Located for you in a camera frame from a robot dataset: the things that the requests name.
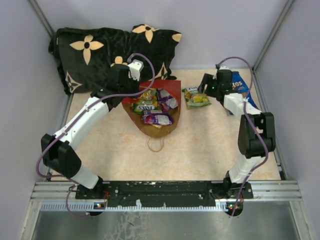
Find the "blue Doritos chip bag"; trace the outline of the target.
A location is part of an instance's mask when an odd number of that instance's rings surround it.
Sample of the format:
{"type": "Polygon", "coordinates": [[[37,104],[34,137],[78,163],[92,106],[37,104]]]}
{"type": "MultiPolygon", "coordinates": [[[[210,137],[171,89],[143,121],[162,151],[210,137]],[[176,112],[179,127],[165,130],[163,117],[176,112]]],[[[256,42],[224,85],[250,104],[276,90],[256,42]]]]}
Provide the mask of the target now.
{"type": "Polygon", "coordinates": [[[239,121],[244,115],[244,103],[246,103],[246,113],[250,115],[259,115],[261,111],[254,103],[251,94],[247,96],[249,87],[241,78],[239,72],[232,72],[232,87],[235,93],[224,96],[223,107],[232,113],[239,121]]]}

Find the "green Fox's candy packet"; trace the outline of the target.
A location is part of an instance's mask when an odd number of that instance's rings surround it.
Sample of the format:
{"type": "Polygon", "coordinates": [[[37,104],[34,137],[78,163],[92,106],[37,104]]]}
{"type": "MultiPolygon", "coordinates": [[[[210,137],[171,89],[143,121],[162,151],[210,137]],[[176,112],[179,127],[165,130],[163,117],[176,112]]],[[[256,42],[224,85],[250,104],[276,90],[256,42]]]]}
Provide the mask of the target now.
{"type": "Polygon", "coordinates": [[[186,87],[181,91],[184,94],[186,108],[188,110],[211,105],[208,96],[205,93],[199,92],[197,86],[186,87]]]}

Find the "red brown paper bag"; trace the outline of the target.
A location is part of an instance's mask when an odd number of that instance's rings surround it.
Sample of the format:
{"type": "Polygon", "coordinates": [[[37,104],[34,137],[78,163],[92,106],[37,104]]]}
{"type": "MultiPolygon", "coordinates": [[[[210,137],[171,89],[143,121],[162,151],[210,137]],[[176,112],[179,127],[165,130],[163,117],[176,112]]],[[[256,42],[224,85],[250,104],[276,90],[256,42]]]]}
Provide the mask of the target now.
{"type": "Polygon", "coordinates": [[[148,123],[143,123],[143,115],[134,113],[133,104],[138,101],[138,98],[125,97],[121,104],[123,109],[127,112],[130,119],[137,126],[137,128],[153,139],[163,139],[165,136],[173,132],[178,125],[181,114],[181,81],[179,80],[161,80],[156,79],[151,85],[150,89],[165,89],[177,100],[178,106],[174,109],[168,110],[168,114],[173,119],[172,125],[163,126],[161,128],[152,126],[148,123]]]}

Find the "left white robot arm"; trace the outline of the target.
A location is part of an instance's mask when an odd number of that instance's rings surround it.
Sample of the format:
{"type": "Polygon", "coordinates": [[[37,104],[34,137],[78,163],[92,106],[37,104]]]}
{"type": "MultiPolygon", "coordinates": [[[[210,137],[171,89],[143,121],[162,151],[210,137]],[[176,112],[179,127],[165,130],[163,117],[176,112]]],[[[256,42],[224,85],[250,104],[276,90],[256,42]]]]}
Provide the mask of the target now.
{"type": "Polygon", "coordinates": [[[144,64],[135,60],[128,65],[116,64],[111,68],[105,87],[93,91],[81,110],[55,134],[41,139],[42,162],[63,177],[82,185],[91,197],[103,195],[100,178],[88,170],[76,150],[91,128],[125,97],[139,93],[140,74],[144,64]]]}

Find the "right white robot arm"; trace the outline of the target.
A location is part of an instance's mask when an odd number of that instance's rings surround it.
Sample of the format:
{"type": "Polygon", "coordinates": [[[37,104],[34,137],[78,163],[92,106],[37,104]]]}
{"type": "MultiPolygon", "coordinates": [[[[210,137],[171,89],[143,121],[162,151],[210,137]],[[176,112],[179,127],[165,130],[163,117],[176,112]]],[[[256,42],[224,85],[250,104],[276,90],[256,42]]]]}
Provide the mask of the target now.
{"type": "Polygon", "coordinates": [[[240,122],[237,140],[240,155],[226,174],[230,181],[223,185],[223,192],[229,198],[241,192],[240,184],[245,183],[254,168],[276,148],[274,115],[254,107],[233,87],[232,77],[233,72],[221,66],[215,75],[205,73],[198,87],[200,93],[215,98],[240,122]]]}

